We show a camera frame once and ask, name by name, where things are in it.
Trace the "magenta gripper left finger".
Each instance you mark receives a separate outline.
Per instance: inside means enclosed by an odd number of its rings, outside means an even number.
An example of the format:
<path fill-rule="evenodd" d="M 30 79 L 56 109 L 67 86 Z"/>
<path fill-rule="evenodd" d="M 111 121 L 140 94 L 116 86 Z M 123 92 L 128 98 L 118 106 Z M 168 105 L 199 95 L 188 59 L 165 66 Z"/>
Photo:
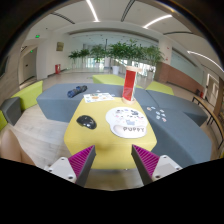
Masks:
<path fill-rule="evenodd" d="M 95 146 L 92 145 L 69 158 L 60 157 L 51 166 L 46 166 L 44 170 L 84 187 L 95 156 Z"/>

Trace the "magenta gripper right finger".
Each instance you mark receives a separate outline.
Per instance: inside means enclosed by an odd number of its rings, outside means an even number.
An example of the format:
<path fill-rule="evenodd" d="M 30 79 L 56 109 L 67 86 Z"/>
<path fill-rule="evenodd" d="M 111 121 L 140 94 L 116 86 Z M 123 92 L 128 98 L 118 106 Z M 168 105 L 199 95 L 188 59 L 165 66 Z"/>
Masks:
<path fill-rule="evenodd" d="M 158 156 L 137 145 L 132 146 L 131 155 L 144 185 L 148 185 L 182 169 L 169 156 Z"/>

